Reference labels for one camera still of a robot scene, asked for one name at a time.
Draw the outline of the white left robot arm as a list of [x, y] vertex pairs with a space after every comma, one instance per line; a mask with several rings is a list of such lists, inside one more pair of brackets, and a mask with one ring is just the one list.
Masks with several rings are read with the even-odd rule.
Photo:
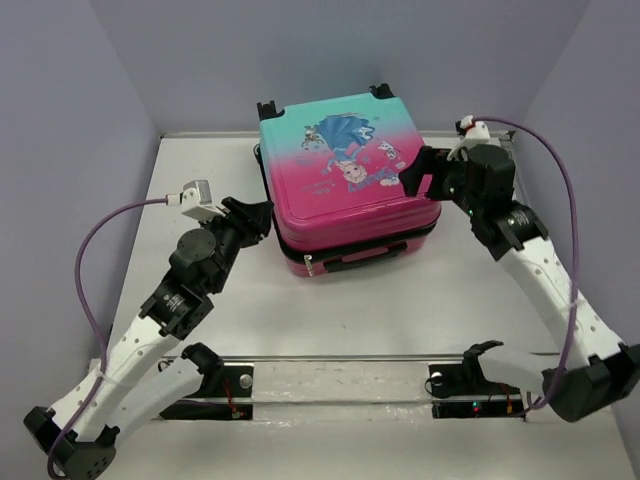
[[178, 399], [220, 386], [223, 362], [201, 344], [187, 347], [182, 360], [155, 378], [144, 376], [213, 310], [212, 298], [224, 289], [240, 251], [269, 235], [273, 204], [226, 197], [215, 206], [193, 188], [152, 202], [177, 207], [198, 225], [179, 238], [168, 271], [122, 337], [100, 347], [98, 365], [64, 397], [24, 417], [52, 479], [98, 478], [126, 434]]

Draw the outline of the pink and teal kids suitcase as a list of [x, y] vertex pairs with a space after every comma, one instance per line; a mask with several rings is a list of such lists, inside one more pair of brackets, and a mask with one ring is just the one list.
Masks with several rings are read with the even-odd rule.
[[423, 138], [386, 83], [278, 108], [258, 103], [254, 156], [290, 271], [314, 277], [419, 249], [439, 202], [408, 197], [399, 174]]

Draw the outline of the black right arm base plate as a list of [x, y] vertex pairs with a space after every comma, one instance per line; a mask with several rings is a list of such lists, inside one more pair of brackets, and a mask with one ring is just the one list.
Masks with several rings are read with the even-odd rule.
[[462, 365], [433, 364], [424, 382], [436, 420], [522, 417], [526, 400], [515, 387], [498, 383], [475, 384], [462, 376]]

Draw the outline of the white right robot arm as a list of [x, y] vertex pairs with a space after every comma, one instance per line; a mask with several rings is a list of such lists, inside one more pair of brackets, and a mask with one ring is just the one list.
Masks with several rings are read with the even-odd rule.
[[417, 196], [428, 177], [427, 199], [450, 201], [469, 217], [475, 238], [518, 284], [560, 350], [552, 358], [498, 340], [476, 343], [441, 385], [473, 392], [492, 384], [515, 387], [574, 423], [632, 392], [639, 382], [639, 348], [624, 342], [572, 289], [543, 222], [514, 197], [515, 173], [506, 150], [480, 144], [458, 153], [423, 146], [399, 175], [407, 196]]

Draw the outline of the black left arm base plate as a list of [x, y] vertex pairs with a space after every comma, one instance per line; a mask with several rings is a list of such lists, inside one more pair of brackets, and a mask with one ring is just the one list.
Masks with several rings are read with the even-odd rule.
[[254, 366], [231, 363], [218, 378], [205, 379], [199, 389], [160, 414], [161, 420], [251, 421], [254, 414]]

